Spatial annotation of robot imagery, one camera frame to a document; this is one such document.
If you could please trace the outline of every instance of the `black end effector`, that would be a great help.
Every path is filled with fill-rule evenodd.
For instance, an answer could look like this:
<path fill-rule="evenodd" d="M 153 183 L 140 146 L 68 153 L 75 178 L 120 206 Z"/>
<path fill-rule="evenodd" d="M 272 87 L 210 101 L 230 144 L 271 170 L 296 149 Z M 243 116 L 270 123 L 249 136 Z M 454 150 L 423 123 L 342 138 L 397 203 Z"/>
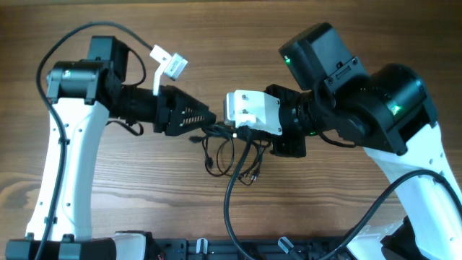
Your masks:
<path fill-rule="evenodd" d="M 273 136 L 275 155 L 305 156 L 305 145 L 300 144 L 304 137 L 332 129 L 356 145 L 402 155 L 406 142 L 437 120 L 427 88 L 415 72 L 389 64 L 369 76 L 328 23 L 300 33 L 279 52 L 300 88 L 311 91 L 266 88 L 282 104 L 283 134 Z"/>
<path fill-rule="evenodd" d="M 174 86 L 151 90 L 122 85 L 126 78 L 130 48 L 113 36 L 93 36 L 88 57 L 59 61 L 48 75 L 48 98 L 83 98 L 85 104 L 102 103 L 111 118 L 154 124 L 154 132 L 177 136 L 208 126 L 216 116 L 209 107 Z"/>

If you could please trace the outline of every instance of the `wooden tabletop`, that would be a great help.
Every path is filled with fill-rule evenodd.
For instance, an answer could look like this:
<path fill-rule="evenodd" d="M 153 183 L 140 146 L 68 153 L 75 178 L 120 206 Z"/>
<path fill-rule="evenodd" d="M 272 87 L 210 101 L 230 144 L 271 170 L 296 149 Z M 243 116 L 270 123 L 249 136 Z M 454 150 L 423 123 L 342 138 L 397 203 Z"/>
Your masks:
<path fill-rule="evenodd" d="M 35 71 L 49 48 L 78 25 L 112 20 L 152 45 L 181 53 L 190 62 L 186 70 L 177 82 L 162 83 L 176 85 L 222 118 L 222 101 L 236 89 L 264 90 L 275 83 L 300 90 L 277 50 L 305 28 L 328 21 L 369 73 L 402 63 L 423 76 L 460 183 L 461 7 L 456 1 L 401 0 L 0 7 L 0 255 L 9 238 L 25 234 L 43 174 L 49 117 L 35 89 Z M 115 35 L 137 50 L 148 68 L 144 87 L 152 87 L 156 63 L 133 39 L 108 27 L 71 38 L 44 71 L 56 61 L 85 58 L 92 35 Z M 128 81 L 141 77 L 133 57 L 128 70 Z M 144 126 L 141 137 L 106 127 L 92 189 L 94 236 L 148 230 L 156 238 L 227 238 L 222 203 L 229 178 L 207 174 L 203 150 L 188 141 L 190 134 L 166 137 Z M 258 181 L 235 186 L 230 213 L 238 236 L 342 234 L 388 185 L 362 148 L 342 149 L 318 137 L 306 142 L 307 157 L 268 153 Z M 218 145 L 214 140 L 213 152 Z M 404 215 L 394 196 L 372 222 Z"/>

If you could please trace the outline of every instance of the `robotic arm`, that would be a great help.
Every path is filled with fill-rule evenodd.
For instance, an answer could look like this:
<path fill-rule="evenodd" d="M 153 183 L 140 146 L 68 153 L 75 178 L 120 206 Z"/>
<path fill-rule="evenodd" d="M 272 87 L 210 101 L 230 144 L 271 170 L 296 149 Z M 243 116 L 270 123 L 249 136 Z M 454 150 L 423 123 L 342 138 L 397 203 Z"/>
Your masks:
<path fill-rule="evenodd" d="M 67 139 L 61 140 L 52 113 L 38 202 L 26 238 L 8 242 L 7 259 L 34 259 L 40 250 L 43 259 L 168 259 L 151 233 L 127 231 L 112 238 L 92 238 L 91 186 L 97 148 L 109 118 L 123 119 L 129 126 L 153 123 L 155 132 L 168 136 L 210 126 L 216 119 L 206 105 L 178 88 L 160 86 L 160 75 L 178 78 L 187 61 L 159 46 L 149 49 L 160 63 L 153 90 L 122 84 L 131 49 L 115 37 L 94 36 L 87 59 L 60 61 L 53 67 L 47 77 L 47 98 L 62 120 Z M 435 106 L 415 72 L 391 64 L 368 75 L 326 23 L 302 32 L 279 52 L 307 92 L 273 84 L 264 92 L 228 93 L 227 125 L 252 129 L 252 137 L 273 144 L 271 153 L 276 156 L 306 156 L 306 136 L 319 135 L 341 147 L 362 146 L 390 182 L 414 170 L 431 170 L 444 176 L 462 198 L 443 151 Z M 332 129 L 352 144 L 328 139 L 323 132 Z M 53 204 L 62 142 L 66 163 Z M 394 225 L 365 226 L 348 243 L 352 255 L 357 259 L 460 258 L 460 202 L 428 175 L 408 180 L 396 192 L 408 217 Z M 291 258 L 304 259 L 293 253 L 287 238 L 280 239 L 279 245 Z M 204 259 L 207 243 L 198 242 L 197 249 L 196 256 Z"/>

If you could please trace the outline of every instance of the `green light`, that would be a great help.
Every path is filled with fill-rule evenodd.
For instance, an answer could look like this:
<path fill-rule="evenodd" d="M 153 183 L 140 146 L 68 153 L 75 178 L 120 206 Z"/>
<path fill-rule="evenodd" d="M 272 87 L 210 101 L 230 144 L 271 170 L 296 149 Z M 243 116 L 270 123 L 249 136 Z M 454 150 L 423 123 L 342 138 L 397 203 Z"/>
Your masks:
<path fill-rule="evenodd" d="M 393 113 L 393 115 L 396 115 L 400 110 L 401 107 L 399 105 L 395 105 L 391 108 L 391 112 Z"/>

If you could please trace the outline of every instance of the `wood grain surface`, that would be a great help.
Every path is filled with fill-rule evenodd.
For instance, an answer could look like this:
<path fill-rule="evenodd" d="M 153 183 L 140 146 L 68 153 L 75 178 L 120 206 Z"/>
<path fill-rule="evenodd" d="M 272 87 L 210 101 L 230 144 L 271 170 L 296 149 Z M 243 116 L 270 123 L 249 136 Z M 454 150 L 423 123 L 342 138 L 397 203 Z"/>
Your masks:
<path fill-rule="evenodd" d="M 395 62 L 423 76 L 461 182 L 461 7 L 456 1 L 401 0 L 0 7 L 0 255 L 9 238 L 24 235 L 43 174 L 49 118 L 35 89 L 35 70 L 76 26 L 112 20 L 148 43 L 181 53 L 190 61 L 186 70 L 177 82 L 163 83 L 185 90 L 221 118 L 227 92 L 264 90 L 272 83 L 299 90 L 277 50 L 305 28 L 329 21 L 369 73 Z M 152 86 L 156 63 L 129 36 L 108 27 L 73 37 L 45 71 L 56 61 L 86 57 L 92 35 L 116 35 L 136 49 L 148 68 L 144 87 Z M 140 77 L 131 57 L 128 81 Z M 228 179 L 206 173 L 202 148 L 188 141 L 190 134 L 166 137 L 145 128 L 141 137 L 112 125 L 103 134 L 92 189 L 94 236 L 149 230 L 156 238 L 226 238 L 222 202 Z M 214 140 L 212 149 L 218 145 Z M 342 234 L 388 185 L 361 148 L 333 147 L 312 137 L 307 154 L 267 154 L 258 181 L 250 188 L 236 185 L 230 212 L 241 238 Z M 394 196 L 372 222 L 404 215 Z"/>

